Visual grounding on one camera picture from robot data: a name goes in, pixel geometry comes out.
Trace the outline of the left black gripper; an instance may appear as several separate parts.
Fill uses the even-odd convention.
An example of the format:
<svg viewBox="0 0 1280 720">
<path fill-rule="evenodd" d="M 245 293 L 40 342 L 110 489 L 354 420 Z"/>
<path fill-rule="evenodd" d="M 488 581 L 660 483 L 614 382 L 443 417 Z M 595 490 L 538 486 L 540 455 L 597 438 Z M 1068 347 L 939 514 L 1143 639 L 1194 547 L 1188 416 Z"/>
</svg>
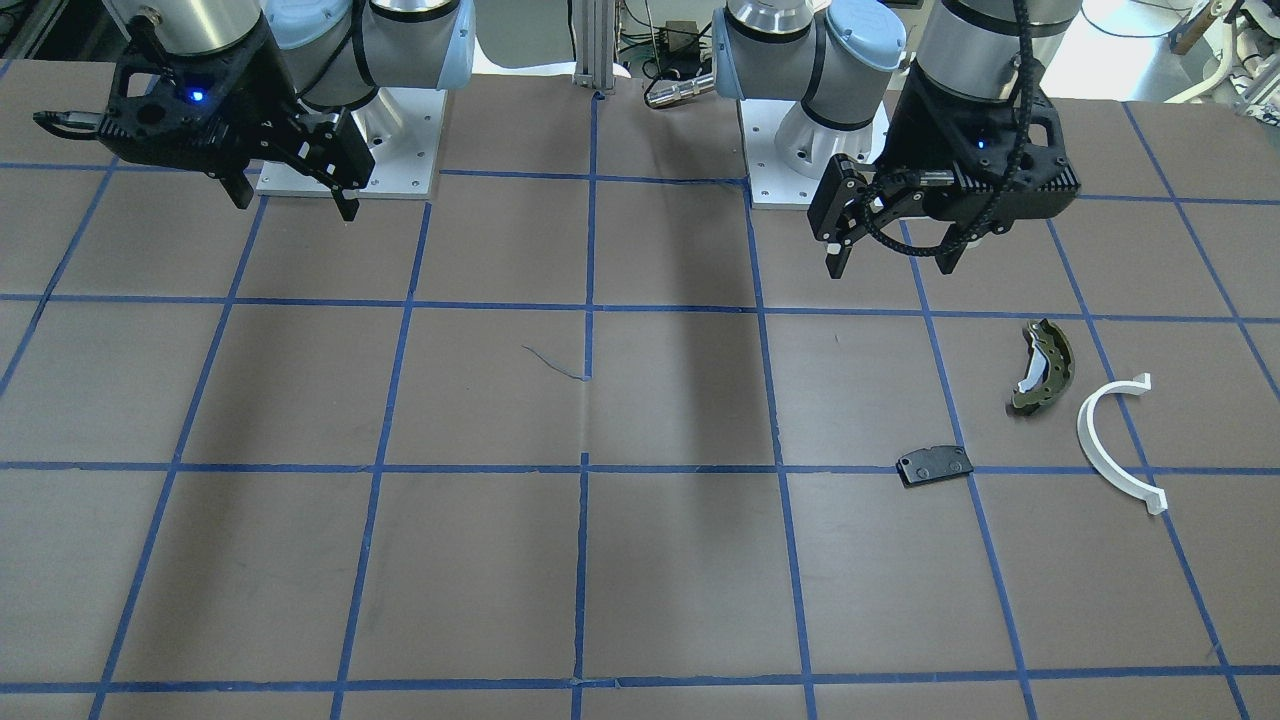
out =
<svg viewBox="0 0 1280 720">
<path fill-rule="evenodd" d="M 1028 143 L 1012 178 L 980 224 L 997 233 L 1016 220 L 1060 214 L 1080 192 L 1068 160 L 1059 114 L 1041 87 L 1030 91 L 1030 127 L 1042 128 L 1043 145 Z M 1000 187 L 1018 137 L 1019 96 L 997 102 L 961 97 L 911 69 L 897 101 L 883 152 L 876 159 L 882 211 L 872 220 L 883 228 L 899 217 L 952 222 L 938 255 L 943 275 L 954 273 L 966 247 L 977 241 L 969 224 Z M 840 279 L 852 251 L 851 240 L 826 245 L 829 278 Z"/>
</svg>

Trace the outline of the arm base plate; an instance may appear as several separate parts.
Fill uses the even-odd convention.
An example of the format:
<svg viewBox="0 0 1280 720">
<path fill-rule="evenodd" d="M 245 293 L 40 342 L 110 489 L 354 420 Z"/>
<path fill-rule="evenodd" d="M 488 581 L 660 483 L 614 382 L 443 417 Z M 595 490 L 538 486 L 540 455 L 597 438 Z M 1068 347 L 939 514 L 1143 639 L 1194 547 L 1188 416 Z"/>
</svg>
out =
<svg viewBox="0 0 1280 720">
<path fill-rule="evenodd" d="M 428 201 L 436 178 L 444 90 L 380 88 L 355 111 L 375 167 L 369 184 L 351 197 Z"/>
<path fill-rule="evenodd" d="M 884 104 L 869 126 L 855 131 L 818 124 L 800 102 L 742 100 L 739 110 L 751 204 L 758 209 L 808 208 L 836 154 L 852 160 L 856 172 L 873 173 L 890 128 Z"/>
</svg>

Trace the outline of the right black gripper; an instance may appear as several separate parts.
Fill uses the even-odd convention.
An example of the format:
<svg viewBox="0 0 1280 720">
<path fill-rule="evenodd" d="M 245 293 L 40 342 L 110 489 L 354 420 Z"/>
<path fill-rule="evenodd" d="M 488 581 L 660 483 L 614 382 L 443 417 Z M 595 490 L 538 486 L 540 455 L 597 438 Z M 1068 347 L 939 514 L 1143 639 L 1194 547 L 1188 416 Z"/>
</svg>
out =
<svg viewBox="0 0 1280 720">
<path fill-rule="evenodd" d="M 96 141 L 122 160 L 197 170 L 250 208 L 252 160 L 276 161 L 320 183 L 343 222 L 375 160 L 347 110 L 316 114 L 298 100 L 264 14 L 125 14 L 128 37 L 105 108 L 36 111 L 60 138 Z"/>
</svg>

